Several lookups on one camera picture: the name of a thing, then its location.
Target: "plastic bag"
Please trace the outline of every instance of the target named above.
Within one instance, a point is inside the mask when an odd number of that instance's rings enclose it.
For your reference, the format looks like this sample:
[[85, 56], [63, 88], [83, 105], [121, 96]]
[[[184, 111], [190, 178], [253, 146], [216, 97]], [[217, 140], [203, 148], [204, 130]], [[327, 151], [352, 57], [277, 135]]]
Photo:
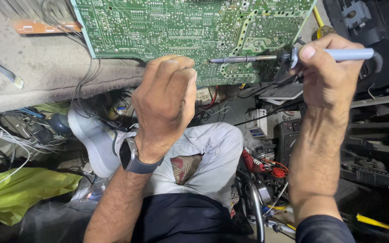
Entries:
[[[0, 180], [13, 170], [0, 173]], [[75, 190], [81, 178], [45, 168], [21, 168], [0, 183], [0, 221], [14, 225], [38, 201]]]
[[79, 182], [76, 194], [71, 198], [71, 201], [83, 198], [100, 201], [100, 198], [103, 196], [103, 193], [109, 184], [109, 179], [95, 177], [92, 180], [93, 184], [91, 185], [86, 178], [82, 178]]
[[74, 200], [66, 204], [38, 203], [22, 219], [19, 242], [81, 243], [97, 203], [89, 199]]

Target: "light gray pants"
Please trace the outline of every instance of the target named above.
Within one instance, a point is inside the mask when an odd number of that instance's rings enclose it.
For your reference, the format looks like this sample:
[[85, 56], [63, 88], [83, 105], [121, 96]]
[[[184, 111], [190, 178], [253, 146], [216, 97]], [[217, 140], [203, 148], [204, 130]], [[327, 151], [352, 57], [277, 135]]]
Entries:
[[[165, 155], [148, 181], [144, 197], [163, 193], [196, 193], [230, 207], [231, 185], [242, 152], [243, 135], [228, 123], [219, 122], [187, 128]], [[178, 185], [170, 158], [203, 154], [193, 176]]]

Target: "watch face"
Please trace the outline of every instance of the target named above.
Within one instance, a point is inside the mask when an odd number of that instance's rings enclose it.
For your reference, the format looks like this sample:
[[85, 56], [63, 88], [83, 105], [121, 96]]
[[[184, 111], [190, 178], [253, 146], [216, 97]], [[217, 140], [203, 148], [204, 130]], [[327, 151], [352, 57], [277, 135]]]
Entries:
[[131, 150], [128, 146], [127, 140], [124, 140], [121, 148], [119, 149], [119, 157], [121, 158], [122, 168], [126, 169], [131, 160]]

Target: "hairy arm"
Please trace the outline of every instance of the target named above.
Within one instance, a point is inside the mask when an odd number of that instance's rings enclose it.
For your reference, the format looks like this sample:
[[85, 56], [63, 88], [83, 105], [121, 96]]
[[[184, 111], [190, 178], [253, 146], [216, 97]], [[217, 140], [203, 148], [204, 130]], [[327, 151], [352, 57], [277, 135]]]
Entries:
[[340, 174], [340, 145], [348, 111], [309, 107], [292, 151], [289, 193], [296, 223], [317, 214], [341, 219], [334, 201]]
[[363, 48], [338, 35], [306, 44], [301, 64], [307, 112], [289, 161], [289, 197], [295, 221], [325, 214], [341, 220], [334, 194], [340, 176], [340, 146], [349, 119], [357, 76], [363, 61], [336, 61], [323, 48]]
[[[195, 61], [167, 55], [147, 64], [132, 102], [139, 120], [134, 138], [142, 163], [156, 163], [182, 135], [195, 114]], [[130, 242], [142, 208], [143, 187], [151, 174], [126, 172], [120, 167], [100, 200], [84, 242]]]
[[142, 189], [150, 176], [120, 167], [89, 221], [84, 242], [130, 242], [142, 208]]

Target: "white plastic device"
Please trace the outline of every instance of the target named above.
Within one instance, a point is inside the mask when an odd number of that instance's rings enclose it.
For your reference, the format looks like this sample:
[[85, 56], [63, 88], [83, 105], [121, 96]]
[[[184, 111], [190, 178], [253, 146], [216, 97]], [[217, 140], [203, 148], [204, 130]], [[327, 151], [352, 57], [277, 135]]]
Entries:
[[[256, 109], [246, 113], [246, 120], [256, 119], [261, 116], [266, 116], [267, 110]], [[246, 130], [252, 137], [265, 137], [268, 135], [267, 118], [262, 118], [256, 121], [246, 123]]]

